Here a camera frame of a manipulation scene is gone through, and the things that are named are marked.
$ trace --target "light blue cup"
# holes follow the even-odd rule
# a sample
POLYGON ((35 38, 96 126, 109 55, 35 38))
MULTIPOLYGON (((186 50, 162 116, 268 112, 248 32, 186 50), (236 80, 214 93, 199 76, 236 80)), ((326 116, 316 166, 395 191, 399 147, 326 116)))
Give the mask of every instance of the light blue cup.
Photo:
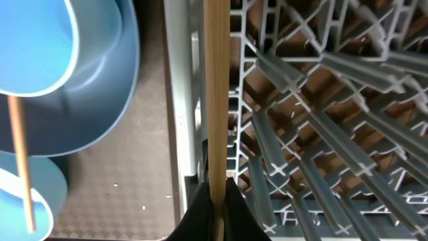
POLYGON ((51 160, 30 157, 29 168, 36 226, 32 234, 25 224, 23 186, 18 178, 15 156, 0 153, 0 240, 45 240, 66 200, 66 179, 51 160))
POLYGON ((114 0, 0 1, 0 93, 53 92, 105 55, 121 30, 114 0))

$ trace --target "bowl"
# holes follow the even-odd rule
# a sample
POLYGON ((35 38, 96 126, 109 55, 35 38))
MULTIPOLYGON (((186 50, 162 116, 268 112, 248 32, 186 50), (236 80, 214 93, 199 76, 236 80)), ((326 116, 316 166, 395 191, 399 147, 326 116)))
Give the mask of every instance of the bowl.
POLYGON ((0 237, 2 240, 45 240, 67 198, 67 182, 48 158, 30 157, 31 198, 36 230, 28 233, 23 209, 23 183, 15 155, 0 153, 0 237))
MULTIPOLYGON (((104 57, 61 88, 24 98, 28 151, 53 157, 84 149, 105 137, 123 117, 138 76, 140 43, 131 0, 117 0, 122 35, 104 57)), ((14 153, 7 97, 0 94, 0 152, 14 153)))
POLYGON ((114 47, 121 21, 114 0, 0 1, 0 93, 57 90, 114 47))

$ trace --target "chopstick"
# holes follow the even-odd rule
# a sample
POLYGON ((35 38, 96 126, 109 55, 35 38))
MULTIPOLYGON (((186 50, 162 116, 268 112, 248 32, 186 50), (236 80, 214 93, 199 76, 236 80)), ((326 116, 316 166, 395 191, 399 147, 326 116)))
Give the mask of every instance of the chopstick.
POLYGON ((214 206, 213 239, 223 241, 229 106, 230 0, 204 1, 208 176, 214 206))
POLYGON ((31 199, 31 177, 28 167, 27 140, 25 136, 25 124, 23 116, 22 99, 16 96, 8 96, 9 117, 11 120, 13 145, 15 146, 16 160, 19 177, 22 179, 24 194, 24 214, 27 230, 35 232, 33 200, 31 199))

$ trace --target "wooden dowel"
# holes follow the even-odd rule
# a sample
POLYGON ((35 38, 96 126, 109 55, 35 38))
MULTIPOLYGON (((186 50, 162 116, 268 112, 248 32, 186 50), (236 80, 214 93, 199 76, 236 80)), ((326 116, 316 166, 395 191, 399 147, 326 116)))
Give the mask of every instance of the wooden dowel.
POLYGON ((9 103, 9 116, 11 120, 13 144, 15 146, 18 174, 23 182, 23 202, 25 222, 29 233, 35 231, 33 201, 31 199, 31 176, 28 167, 27 139, 25 138, 25 125, 22 99, 16 96, 7 97, 9 103))
POLYGON ((213 237, 223 241, 229 108, 230 0, 204 1, 205 75, 209 187, 214 205, 213 237))

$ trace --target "wooden stick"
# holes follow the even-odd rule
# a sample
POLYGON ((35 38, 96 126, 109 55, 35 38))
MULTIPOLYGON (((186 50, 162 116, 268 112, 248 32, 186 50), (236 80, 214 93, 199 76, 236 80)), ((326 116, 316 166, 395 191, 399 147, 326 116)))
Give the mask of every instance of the wooden stick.
POLYGON ((223 241, 229 106, 230 0, 204 1, 207 78, 209 189, 214 205, 213 237, 223 241))
POLYGON ((15 145, 18 174, 24 187, 24 213, 29 233, 35 231, 33 201, 31 199, 31 177, 27 162, 27 140, 25 138, 25 125, 23 116, 22 100, 20 97, 8 96, 9 115, 15 145))

